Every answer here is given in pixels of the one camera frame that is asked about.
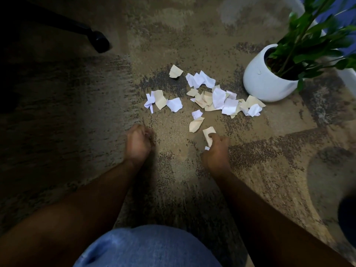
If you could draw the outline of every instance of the blue denim jeans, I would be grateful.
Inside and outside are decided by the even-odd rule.
[[[167,226],[114,229],[93,242],[74,267],[221,267],[192,234]]]

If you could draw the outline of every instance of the hand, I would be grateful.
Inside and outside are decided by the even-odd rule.
[[[213,178],[217,178],[221,174],[231,171],[229,164],[230,139],[216,133],[210,133],[209,137],[212,138],[212,145],[210,150],[205,150],[202,153],[202,165],[209,170]]]
[[[141,167],[153,147],[154,132],[143,125],[134,125],[127,132],[125,160],[131,161],[135,167]]]

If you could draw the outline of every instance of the person's left hand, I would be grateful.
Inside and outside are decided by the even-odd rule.
[[[153,135],[153,130],[143,125],[136,124],[130,128],[127,132],[125,160],[141,167],[152,150]]]

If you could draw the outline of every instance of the forearm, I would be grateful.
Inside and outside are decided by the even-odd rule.
[[[231,172],[214,176],[255,266],[352,266]]]
[[[33,260],[47,266],[53,260],[72,266],[95,239],[112,229],[138,169],[125,161],[16,225],[0,239],[0,265],[31,265]]]

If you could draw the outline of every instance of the blue wall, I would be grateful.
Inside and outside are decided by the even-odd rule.
[[[326,19],[328,15],[330,15],[330,14],[334,14],[335,15],[336,13],[338,13],[339,7],[340,7],[342,1],[343,0],[336,0],[335,3],[333,4],[333,7],[331,7],[329,11],[327,11],[324,14],[320,15],[319,17],[317,17],[317,21],[321,22],[324,19]],[[354,4],[356,4],[356,0],[347,0],[347,4],[346,4],[344,9],[350,8]],[[341,25],[348,25],[348,24],[351,23],[351,21],[353,19],[356,18],[356,9],[341,13],[340,15],[338,15],[336,17],[340,21]],[[344,54],[347,54],[347,53],[350,53],[353,50],[356,50],[356,33],[354,33],[352,38],[354,39],[355,43],[351,47],[349,47],[347,49],[341,49],[344,52]]]

